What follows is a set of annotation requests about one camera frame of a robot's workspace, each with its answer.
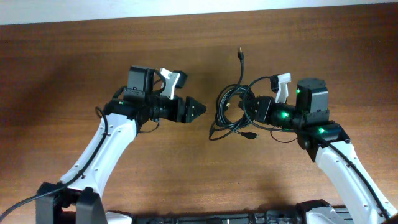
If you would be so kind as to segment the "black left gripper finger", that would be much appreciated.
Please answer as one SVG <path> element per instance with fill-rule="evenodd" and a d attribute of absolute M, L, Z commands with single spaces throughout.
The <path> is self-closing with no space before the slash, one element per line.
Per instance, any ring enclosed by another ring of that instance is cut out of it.
<path fill-rule="evenodd" d="M 204 113 L 206 111 L 206 106 L 191 96 L 186 97 L 185 107 L 187 113 Z"/>
<path fill-rule="evenodd" d="M 203 110 L 187 110 L 185 112 L 185 123 L 191 123 L 204 113 Z"/>

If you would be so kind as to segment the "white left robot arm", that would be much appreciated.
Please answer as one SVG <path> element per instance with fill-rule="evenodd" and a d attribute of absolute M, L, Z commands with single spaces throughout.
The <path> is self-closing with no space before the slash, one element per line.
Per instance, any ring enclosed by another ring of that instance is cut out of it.
<path fill-rule="evenodd" d="M 36 223 L 133 223 L 130 213 L 105 211 L 106 183 L 124 150 L 148 120 L 190 123 L 206 111 L 192 97 L 113 97 L 103 110 L 96 134 L 59 183 L 43 183 L 35 203 Z"/>

